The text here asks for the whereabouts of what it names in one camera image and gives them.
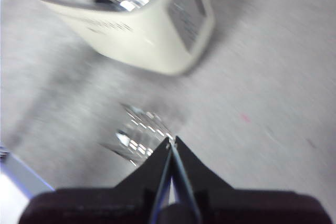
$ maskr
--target pink speck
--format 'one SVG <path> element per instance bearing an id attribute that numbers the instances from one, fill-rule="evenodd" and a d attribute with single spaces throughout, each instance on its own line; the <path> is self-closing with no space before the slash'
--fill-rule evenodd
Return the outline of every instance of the pink speck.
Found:
<path id="1" fill-rule="evenodd" d="M 247 115 L 240 114 L 240 116 L 241 116 L 241 119 L 243 119 L 245 122 L 247 122 L 247 123 L 251 122 L 250 118 Z"/>

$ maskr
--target white toaster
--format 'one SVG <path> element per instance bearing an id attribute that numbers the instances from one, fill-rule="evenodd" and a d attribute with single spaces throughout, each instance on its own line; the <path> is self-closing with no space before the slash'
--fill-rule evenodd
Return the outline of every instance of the white toaster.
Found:
<path id="1" fill-rule="evenodd" d="M 188 70 L 214 28 L 209 0 L 42 0 L 98 53 L 163 74 Z"/>

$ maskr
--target clear plastic object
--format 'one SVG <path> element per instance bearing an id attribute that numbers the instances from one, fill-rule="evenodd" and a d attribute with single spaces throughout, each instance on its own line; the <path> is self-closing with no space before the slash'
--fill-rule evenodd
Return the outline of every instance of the clear plastic object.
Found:
<path id="1" fill-rule="evenodd" d="M 141 165 L 166 137 L 174 141 L 173 135 L 160 117 L 152 112 L 122 104 L 128 114 L 128 121 L 117 129 L 105 148 L 129 160 L 134 166 Z"/>

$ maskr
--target gray carpet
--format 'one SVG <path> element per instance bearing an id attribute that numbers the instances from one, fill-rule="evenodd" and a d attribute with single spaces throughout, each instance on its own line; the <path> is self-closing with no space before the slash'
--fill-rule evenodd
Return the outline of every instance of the gray carpet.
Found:
<path id="1" fill-rule="evenodd" d="M 212 0 L 217 25 L 179 77 L 94 52 L 39 0 L 1 0 L 1 140 L 54 187 L 134 170 L 98 143 L 119 102 L 157 112 L 238 188 L 310 194 L 336 221 L 336 0 Z"/>

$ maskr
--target metal piece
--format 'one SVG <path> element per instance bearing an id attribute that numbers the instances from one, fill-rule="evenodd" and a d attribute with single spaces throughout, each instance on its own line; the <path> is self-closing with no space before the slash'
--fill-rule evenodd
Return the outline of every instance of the metal piece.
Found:
<path id="1" fill-rule="evenodd" d="M 0 159 L 4 160 L 9 154 L 9 151 L 5 148 L 0 146 Z"/>

